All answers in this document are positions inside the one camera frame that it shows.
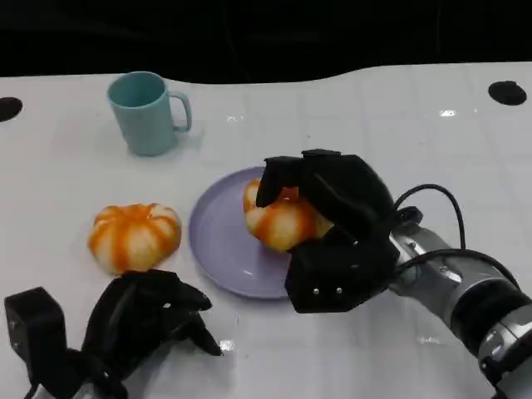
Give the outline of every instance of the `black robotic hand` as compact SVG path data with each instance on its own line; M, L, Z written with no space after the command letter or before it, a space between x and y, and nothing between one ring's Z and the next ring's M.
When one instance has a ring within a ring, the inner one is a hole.
M190 339L222 354L199 314L209 299L175 273L129 272L114 279L92 311L80 351L69 349L62 310L43 289L5 299L12 347L33 386L70 399L91 382L100 397L126 399L127 378L163 342Z
M377 173L356 155L309 150L303 158L268 158L257 206L283 187L298 187L334 223L322 238L292 249L285 287L297 312L345 312L386 289L398 252L389 239L393 200Z

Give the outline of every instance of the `light blue mug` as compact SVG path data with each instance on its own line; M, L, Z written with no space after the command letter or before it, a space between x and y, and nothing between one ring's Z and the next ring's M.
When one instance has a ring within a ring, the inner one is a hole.
M170 97L183 102L186 126L174 126ZM168 92L165 81L152 72L131 72L113 81L107 99L131 152L160 155L177 143L176 133L190 130L192 110L189 98L177 91Z

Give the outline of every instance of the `table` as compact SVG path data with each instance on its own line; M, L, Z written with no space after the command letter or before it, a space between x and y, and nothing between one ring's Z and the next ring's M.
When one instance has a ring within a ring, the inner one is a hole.
M157 158L126 151L106 104L113 78L0 80L2 96L24 103L0 124L0 297L46 287L62 305L71 347L110 281L86 248L100 209L155 201L186 223L223 175L315 147L359 154L395 196L420 183L447 186L463 207L469 248L498 258L532 293L532 101L502 106L487 94L500 80L532 93L530 64L379 67L248 86L169 81L189 93L195 122L177 150ZM425 226L458 244L444 198L423 193L411 203ZM159 351L127 382L134 399L491 397L475 359L413 301L384 293L348 314L303 316L289 303L245 300L200 275L186 235L162 268L212 299L204 319L228 351ZM23 397L26 372L5 323L2 314L0 392Z

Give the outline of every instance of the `lavender plate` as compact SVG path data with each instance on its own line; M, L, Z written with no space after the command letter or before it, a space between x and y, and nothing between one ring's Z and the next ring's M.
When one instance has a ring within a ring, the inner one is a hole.
M249 298L285 298L289 255L263 246L244 221L244 188L263 172L263 167L241 170L204 192L190 217L190 248L220 287Z

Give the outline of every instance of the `small pumpkin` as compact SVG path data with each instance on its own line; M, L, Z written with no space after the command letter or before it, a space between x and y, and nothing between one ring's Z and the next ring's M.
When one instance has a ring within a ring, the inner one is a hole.
M264 245L286 252L308 239L323 237L333 224L320 215L298 188L284 188L270 206L256 205L260 179L249 182L244 191L244 215L249 232Z
M89 249L109 273L146 271L179 248L181 223L160 204L107 206L95 218Z

